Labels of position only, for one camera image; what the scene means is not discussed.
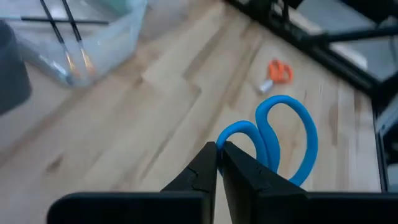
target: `light wood floor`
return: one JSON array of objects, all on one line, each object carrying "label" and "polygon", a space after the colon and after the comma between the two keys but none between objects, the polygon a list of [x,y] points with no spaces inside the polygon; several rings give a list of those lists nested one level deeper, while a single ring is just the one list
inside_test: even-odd
[{"label": "light wood floor", "polygon": [[[151,27],[162,16],[149,9],[134,58],[89,89],[63,88],[29,66],[32,98],[0,118],[2,223],[43,223],[52,202],[71,192],[158,191],[227,125],[254,121],[272,95],[298,99],[316,123],[319,154],[304,189],[380,191],[369,98],[225,4],[179,2],[178,19],[159,34]],[[295,80],[259,95],[273,58]],[[283,105],[268,118],[282,148],[279,174],[288,178],[301,163],[305,130]],[[246,136],[231,140],[254,155]],[[230,223],[218,183],[215,223]]]}]

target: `blue scissors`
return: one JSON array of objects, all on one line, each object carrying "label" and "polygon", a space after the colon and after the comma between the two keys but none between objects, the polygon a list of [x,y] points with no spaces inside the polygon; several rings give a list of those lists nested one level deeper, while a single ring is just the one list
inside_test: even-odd
[{"label": "blue scissors", "polygon": [[318,153],[318,134],[317,128],[310,116],[310,113],[297,100],[289,96],[273,96],[264,100],[256,110],[257,127],[249,121],[238,121],[228,126],[218,136],[216,145],[219,155],[224,146],[225,141],[235,133],[243,133],[247,135],[254,143],[256,148],[256,159],[273,172],[278,171],[280,162],[280,146],[276,133],[269,125],[267,116],[273,106],[284,103],[291,107],[303,121],[305,131],[307,132],[307,151],[304,159],[298,168],[298,171],[289,180],[291,183],[300,186],[310,175],[314,166]]}]

